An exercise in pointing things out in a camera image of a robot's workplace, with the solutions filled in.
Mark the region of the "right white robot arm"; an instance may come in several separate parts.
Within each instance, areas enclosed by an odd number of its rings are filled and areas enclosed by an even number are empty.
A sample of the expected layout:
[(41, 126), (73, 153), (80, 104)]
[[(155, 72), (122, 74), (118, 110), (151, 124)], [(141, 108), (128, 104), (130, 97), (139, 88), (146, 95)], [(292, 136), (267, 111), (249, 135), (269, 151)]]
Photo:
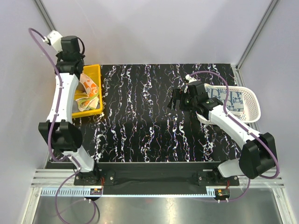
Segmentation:
[(279, 174), (275, 139), (270, 133), (261, 134), (250, 128), (234, 116), (226, 107), (225, 102), (209, 97), (201, 81), (193, 81), (184, 89), (173, 89), (168, 108), (176, 106), (184, 112), (193, 111), (197, 117), (205, 118), (220, 127), (241, 149), (237, 159), (221, 162), (212, 173), (213, 182), (223, 185), (229, 177), (244, 175), (249, 179), (265, 177), (264, 173), (276, 168), (271, 176)]

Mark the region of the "cream orange fox towel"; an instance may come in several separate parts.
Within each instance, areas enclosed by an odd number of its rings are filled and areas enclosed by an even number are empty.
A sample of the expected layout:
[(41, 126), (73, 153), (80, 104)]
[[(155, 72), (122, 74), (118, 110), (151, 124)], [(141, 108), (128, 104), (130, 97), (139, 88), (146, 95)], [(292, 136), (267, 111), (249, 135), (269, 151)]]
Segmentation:
[(86, 74), (80, 75), (79, 85), (80, 89), (75, 91), (74, 100), (78, 105), (80, 112), (95, 110), (99, 104), (99, 87)]

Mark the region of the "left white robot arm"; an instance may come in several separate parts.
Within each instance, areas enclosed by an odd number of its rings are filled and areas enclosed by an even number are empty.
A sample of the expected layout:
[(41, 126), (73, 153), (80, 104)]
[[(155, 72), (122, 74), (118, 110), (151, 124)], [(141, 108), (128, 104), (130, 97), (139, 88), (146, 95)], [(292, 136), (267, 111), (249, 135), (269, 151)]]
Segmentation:
[(76, 185), (95, 185), (101, 173), (82, 145), (81, 131), (72, 123), (72, 105), (84, 67), (85, 46), (78, 37), (62, 36), (57, 31), (48, 34), (45, 41), (57, 52), (56, 88), (50, 113), (46, 122), (39, 123), (38, 130), (54, 161), (58, 161), (54, 153), (60, 153), (61, 161), (68, 159), (75, 165)]

